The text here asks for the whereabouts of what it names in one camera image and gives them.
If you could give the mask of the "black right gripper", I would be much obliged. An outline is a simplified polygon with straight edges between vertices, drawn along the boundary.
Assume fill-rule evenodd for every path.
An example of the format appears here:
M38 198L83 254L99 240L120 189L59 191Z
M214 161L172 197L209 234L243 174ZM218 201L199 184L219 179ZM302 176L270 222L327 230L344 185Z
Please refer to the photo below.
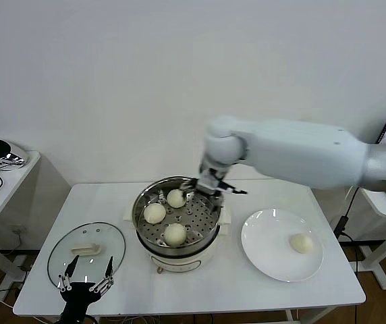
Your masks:
M228 171L229 168L226 165L202 162L199 167L198 179L186 180L180 184L178 189L182 192L193 192L196 190L214 199L221 199L221 192L247 194L247 191L223 182Z

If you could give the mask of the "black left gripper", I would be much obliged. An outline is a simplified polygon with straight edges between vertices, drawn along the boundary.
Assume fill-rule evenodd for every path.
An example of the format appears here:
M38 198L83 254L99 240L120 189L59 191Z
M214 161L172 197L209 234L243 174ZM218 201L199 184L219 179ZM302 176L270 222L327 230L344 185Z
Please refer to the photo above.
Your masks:
M65 301L65 306L60 314L60 323L84 323L89 319L92 323L97 324L95 317L88 315L88 307L99 301L111 286L114 284L113 279L113 256L109 259L105 275L96 284L92 282L74 282L70 283L70 279L74 274L79 256L76 255L71 263L69 263L64 271L58 275L60 294Z

